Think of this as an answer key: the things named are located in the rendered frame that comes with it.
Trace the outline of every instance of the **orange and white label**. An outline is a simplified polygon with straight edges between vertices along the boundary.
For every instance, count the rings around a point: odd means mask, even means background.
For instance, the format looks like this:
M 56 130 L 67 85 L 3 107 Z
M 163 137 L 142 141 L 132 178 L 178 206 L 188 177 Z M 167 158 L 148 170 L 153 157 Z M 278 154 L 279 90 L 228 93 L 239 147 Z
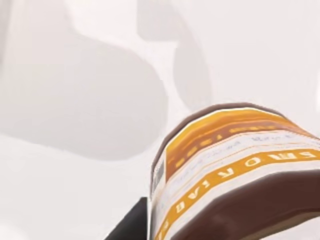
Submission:
M 166 178 L 152 201 L 153 240 L 170 239 L 234 188 L 271 173 L 320 168 L 317 138 L 282 116 L 255 108 L 219 110 L 197 119 L 163 152 Z

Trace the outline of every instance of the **bottle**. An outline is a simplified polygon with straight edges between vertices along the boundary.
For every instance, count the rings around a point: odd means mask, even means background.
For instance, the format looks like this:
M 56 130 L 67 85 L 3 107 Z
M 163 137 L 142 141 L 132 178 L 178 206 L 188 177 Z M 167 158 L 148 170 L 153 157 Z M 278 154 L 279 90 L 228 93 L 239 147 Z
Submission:
M 258 105 L 188 117 L 151 169 L 150 240 L 267 239 L 320 219 L 320 140 Z

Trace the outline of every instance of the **black object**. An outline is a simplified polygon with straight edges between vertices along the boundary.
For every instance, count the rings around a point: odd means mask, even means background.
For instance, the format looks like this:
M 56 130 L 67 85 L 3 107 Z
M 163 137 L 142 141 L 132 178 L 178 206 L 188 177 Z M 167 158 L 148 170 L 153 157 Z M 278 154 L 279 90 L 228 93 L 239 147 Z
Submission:
M 147 240 L 147 198 L 142 197 L 105 240 Z

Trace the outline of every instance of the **brown bottle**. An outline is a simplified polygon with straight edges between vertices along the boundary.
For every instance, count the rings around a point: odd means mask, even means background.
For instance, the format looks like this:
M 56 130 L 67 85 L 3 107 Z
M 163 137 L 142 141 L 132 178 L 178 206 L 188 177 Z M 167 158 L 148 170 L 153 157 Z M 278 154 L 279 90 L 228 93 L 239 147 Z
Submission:
M 151 178 L 150 240 L 258 240 L 320 216 L 320 140 L 249 103 L 184 120 Z

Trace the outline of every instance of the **white surface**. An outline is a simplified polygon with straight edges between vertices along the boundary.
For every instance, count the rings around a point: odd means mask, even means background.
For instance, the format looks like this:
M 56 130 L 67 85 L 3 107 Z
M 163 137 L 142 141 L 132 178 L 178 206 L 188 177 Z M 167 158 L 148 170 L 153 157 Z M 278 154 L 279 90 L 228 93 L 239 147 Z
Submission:
M 318 134 L 317 4 L 176 1 L 193 35 L 183 45 L 140 38 L 135 0 L 13 0 L 0 75 L 0 230 L 102 240 L 148 194 L 166 133 L 211 103 L 262 104 Z

